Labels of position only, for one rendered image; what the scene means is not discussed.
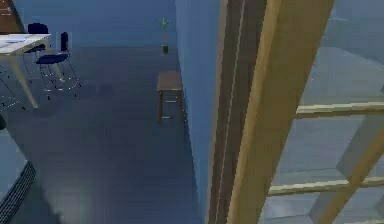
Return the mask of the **brown wooden stool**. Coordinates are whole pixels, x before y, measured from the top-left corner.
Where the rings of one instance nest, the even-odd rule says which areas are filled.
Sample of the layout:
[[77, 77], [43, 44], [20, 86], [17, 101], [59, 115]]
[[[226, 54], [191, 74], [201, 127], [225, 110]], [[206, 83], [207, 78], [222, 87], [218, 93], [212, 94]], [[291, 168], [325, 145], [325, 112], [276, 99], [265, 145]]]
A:
[[159, 94], [159, 110], [158, 110], [158, 122], [161, 123], [164, 119], [164, 93], [175, 93], [176, 102], [178, 103], [180, 116], [184, 117], [183, 111], [183, 86], [181, 75], [177, 71], [163, 71], [158, 75], [157, 80], [157, 92]]

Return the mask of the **green house plant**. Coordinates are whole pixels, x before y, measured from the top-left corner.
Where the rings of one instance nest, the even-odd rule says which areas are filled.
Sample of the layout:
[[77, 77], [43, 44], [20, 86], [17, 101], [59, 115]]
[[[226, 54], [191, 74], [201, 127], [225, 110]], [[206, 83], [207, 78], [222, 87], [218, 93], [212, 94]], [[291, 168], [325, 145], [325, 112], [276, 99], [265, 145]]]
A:
[[167, 55], [169, 52], [168, 39], [167, 39], [167, 27], [170, 23], [170, 20], [165, 18], [161, 19], [161, 28], [163, 30], [163, 43], [162, 43], [162, 52], [164, 55]]

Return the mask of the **dark blue chair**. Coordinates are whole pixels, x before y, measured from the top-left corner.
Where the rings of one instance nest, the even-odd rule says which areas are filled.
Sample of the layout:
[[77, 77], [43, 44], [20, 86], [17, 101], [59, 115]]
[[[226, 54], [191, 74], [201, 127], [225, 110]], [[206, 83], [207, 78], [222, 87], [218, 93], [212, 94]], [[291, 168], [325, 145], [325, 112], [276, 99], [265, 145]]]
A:
[[[27, 27], [27, 31], [29, 34], [48, 34], [49, 33], [48, 26], [43, 23], [30, 23]], [[45, 49], [46, 49], [46, 46], [44, 44], [39, 44], [25, 51], [25, 54], [36, 55], [38, 52], [44, 51]], [[30, 72], [28, 70], [28, 66], [26, 63], [25, 63], [25, 69], [27, 71], [27, 77], [29, 79], [29, 82], [32, 82]]]
[[69, 34], [60, 34], [60, 50], [40, 56], [35, 62], [39, 66], [39, 73], [43, 81], [43, 91], [51, 99], [50, 92], [72, 91], [81, 86], [80, 78], [76, 74], [71, 62], [69, 51]]

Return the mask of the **white table with pale legs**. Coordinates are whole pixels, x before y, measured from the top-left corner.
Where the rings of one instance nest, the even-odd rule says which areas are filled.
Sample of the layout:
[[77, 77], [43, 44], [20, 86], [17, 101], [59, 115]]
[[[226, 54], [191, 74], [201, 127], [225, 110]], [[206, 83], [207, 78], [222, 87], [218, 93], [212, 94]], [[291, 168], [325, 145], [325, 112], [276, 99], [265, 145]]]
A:
[[0, 35], [0, 61], [5, 60], [11, 66], [14, 76], [33, 108], [38, 108], [39, 105], [30, 91], [25, 75], [21, 71], [17, 56], [23, 55], [25, 51], [40, 44], [44, 44], [48, 53], [52, 54], [53, 50], [50, 47], [49, 38], [50, 34]]

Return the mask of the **dark ribbed curved object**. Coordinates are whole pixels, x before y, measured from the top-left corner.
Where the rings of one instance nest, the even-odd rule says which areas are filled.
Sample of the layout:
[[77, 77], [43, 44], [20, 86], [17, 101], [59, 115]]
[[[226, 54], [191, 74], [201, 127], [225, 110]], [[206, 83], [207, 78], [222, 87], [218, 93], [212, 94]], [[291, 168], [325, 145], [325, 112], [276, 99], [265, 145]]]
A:
[[36, 177], [36, 170], [31, 162], [27, 162], [19, 177], [8, 193], [0, 201], [0, 224], [10, 224]]

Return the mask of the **brown wooden cupboard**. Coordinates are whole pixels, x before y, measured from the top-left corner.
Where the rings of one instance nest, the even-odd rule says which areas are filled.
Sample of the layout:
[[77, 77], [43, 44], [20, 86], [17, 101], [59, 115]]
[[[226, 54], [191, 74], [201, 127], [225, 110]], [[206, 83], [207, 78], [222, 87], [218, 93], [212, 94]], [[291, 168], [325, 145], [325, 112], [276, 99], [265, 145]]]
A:
[[0, 0], [0, 35], [23, 34], [24, 25], [13, 0]]

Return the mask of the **window with pale wooden frame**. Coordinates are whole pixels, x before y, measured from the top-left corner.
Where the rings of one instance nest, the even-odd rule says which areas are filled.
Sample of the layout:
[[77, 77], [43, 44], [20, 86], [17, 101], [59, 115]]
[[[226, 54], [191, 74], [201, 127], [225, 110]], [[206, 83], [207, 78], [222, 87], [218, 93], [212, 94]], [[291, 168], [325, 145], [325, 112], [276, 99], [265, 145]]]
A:
[[221, 0], [204, 224], [384, 224], [384, 0]]

